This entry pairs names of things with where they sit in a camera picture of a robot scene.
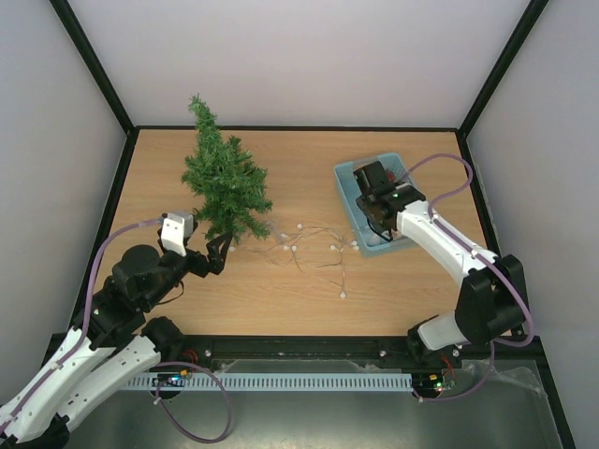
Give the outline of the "light blue plastic basket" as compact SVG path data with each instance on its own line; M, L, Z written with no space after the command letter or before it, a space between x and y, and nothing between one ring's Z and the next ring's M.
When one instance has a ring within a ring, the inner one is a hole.
M361 195L361 191L354 177L354 171L375 161L380 161L387 174L391 175L395 181L407 171L403 160L395 152L381 153L376 156L340 163L334 167L337 191L354 232L354 240L364 257L398 252L416 246L409 238L402 235L394 237L392 241L381 239L373 233L367 223L366 216L357 205L357 198Z

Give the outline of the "small green christmas tree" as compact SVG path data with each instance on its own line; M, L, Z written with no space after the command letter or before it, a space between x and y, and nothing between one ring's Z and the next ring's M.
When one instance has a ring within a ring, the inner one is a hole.
M199 95L191 97L188 110L195 118L196 147L184 158L182 183L203 203L194 209L198 222L207 225L206 238L225 233L238 242L247 233L266 239L270 230L261 219L272 209L267 198L267 170L236 136L224 137L217 115Z

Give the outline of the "fairy light string white beads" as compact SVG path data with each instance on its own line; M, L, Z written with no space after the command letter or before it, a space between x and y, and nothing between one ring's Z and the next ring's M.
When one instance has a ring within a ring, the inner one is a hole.
M276 267L292 267L300 276L330 284L337 289L339 299L348 299L346 258L360 251L351 231L344 233L334 227L302 222L289 231L274 221L266 225L269 238L256 245L244 243L244 252L259 254Z

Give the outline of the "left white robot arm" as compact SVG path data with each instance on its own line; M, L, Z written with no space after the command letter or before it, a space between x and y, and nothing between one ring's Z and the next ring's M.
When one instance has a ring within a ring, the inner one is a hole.
M188 274L222 272L232 237L206 253L141 244L129 248L87 300L37 375L1 408L4 448L62 448L89 413L137 374L162 363L186 366L184 336L167 317L145 315Z

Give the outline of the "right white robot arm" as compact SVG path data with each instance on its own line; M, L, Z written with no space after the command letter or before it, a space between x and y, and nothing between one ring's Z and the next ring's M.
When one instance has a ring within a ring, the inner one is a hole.
M448 346L504 343L505 332L533 324L523 266L515 256L499 256L468 239L413 184L392 181L381 162L353 175L360 190L358 208L372 231L385 239L396 233L410 239L460 289L454 311L409 330L408 354L415 364L430 365Z

